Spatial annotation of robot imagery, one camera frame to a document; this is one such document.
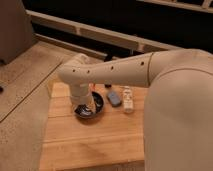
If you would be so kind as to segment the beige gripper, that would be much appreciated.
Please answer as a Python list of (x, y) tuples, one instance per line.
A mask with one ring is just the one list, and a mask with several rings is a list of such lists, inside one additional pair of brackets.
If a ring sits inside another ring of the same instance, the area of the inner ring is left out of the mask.
[(76, 115), (94, 115), (96, 107), (88, 84), (70, 85), (70, 100)]

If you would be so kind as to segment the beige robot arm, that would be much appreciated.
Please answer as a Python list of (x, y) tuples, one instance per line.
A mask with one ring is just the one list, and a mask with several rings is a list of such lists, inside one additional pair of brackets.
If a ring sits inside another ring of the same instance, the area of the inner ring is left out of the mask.
[(213, 171), (213, 54), (151, 52), (98, 64), (78, 54), (59, 69), (71, 101), (91, 101), (90, 83), (146, 87), (145, 171)]

